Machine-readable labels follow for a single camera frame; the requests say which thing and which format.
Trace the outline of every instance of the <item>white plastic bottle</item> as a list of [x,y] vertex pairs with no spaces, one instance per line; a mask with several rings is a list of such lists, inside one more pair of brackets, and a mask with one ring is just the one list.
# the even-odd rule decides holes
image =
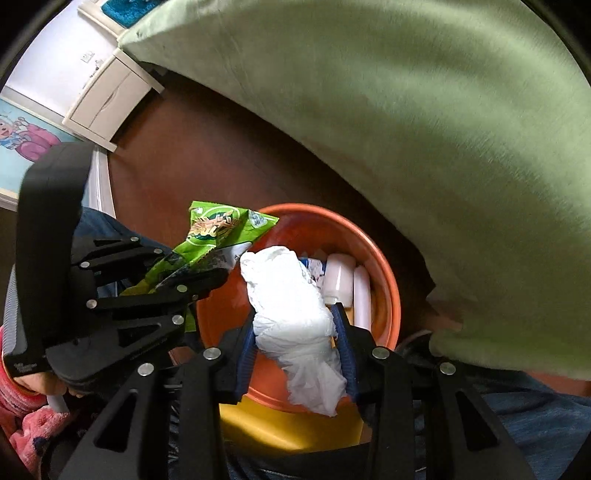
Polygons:
[[353,299],[355,326],[371,332],[371,290],[369,274],[363,265],[355,268],[353,272]]
[[353,271],[357,261],[346,254],[329,255],[322,285],[326,305],[341,302],[346,309],[353,304]]

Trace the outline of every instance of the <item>blue jeans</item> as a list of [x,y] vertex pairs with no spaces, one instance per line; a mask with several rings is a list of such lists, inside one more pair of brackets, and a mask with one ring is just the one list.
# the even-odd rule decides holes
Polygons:
[[[108,215],[86,207],[83,209],[75,235],[104,238],[138,236],[146,245],[159,247],[164,251],[170,250],[132,232]],[[430,361],[420,349],[413,349],[412,344],[403,355],[411,363],[424,364]],[[501,419],[536,477],[539,480],[558,479],[591,432],[591,398],[558,394],[524,372],[492,370],[470,365],[465,365],[465,369],[468,379]],[[416,422],[417,480],[425,478],[422,427],[423,422],[419,417]],[[169,454],[170,479],[178,475],[178,447],[174,444],[177,428],[178,418],[173,415]],[[232,480],[293,480],[309,478],[305,474],[298,474],[306,471],[300,467],[306,461],[328,466],[328,471],[334,473],[339,464],[358,465],[359,462],[352,462],[351,459],[366,454],[367,445],[335,452],[293,456],[286,459],[282,466],[280,460],[253,459],[229,449],[228,468]],[[352,479],[362,477],[362,472],[347,469],[346,473],[334,473],[333,477],[339,480],[349,476]],[[330,480],[330,477],[331,475],[327,475],[324,478]]]

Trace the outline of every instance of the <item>cabinet drawer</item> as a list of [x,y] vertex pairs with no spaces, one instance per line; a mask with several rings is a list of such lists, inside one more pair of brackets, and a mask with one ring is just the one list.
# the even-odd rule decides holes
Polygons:
[[72,113],[72,120],[83,127],[90,127],[113,92],[131,73],[123,62],[113,59],[100,76],[86,87],[76,110]]
[[90,124],[90,130],[110,140],[150,88],[139,76],[129,71],[129,75],[97,113]]

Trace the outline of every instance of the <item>crumpled tissue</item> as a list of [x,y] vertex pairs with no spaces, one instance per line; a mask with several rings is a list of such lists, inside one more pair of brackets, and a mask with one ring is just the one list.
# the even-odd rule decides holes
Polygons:
[[240,268],[256,310],[256,345],[287,374],[290,403],[336,415],[347,381],[331,343],[333,317],[314,280],[286,247],[246,252]]

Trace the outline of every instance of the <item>electrical outlet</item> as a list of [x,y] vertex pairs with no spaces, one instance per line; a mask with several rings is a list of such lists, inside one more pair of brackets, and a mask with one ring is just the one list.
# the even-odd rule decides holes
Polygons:
[[94,56],[95,56],[95,54],[93,52],[87,51],[84,55],[82,55],[81,60],[84,63],[88,63],[88,62],[90,62],[92,60],[92,57],[94,57]]

